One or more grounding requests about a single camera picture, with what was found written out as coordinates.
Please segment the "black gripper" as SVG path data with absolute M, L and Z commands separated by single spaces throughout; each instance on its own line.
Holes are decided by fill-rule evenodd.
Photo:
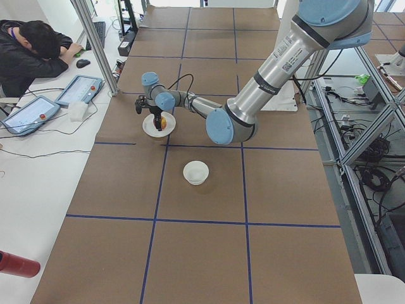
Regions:
M 150 113 L 152 113 L 154 115 L 153 124 L 154 124 L 155 128 L 157 130 L 161 130 L 162 129 L 162 120 L 161 120 L 162 109 L 159 108 L 158 106 L 151 106 L 149 108 L 149 111 L 150 111 Z

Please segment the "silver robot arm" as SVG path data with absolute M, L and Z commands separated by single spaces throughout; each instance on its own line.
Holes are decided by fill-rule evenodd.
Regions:
M 257 113 L 316 51 L 362 46 L 371 39 L 373 1 L 300 1 L 290 30 L 234 98 L 223 105 L 192 92 L 169 90 L 158 75 L 142 75 L 145 94 L 135 102 L 141 113 L 154 114 L 153 126 L 161 125 L 161 113 L 183 107 L 206 120 L 206 132 L 216 144 L 250 140 L 257 129 Z

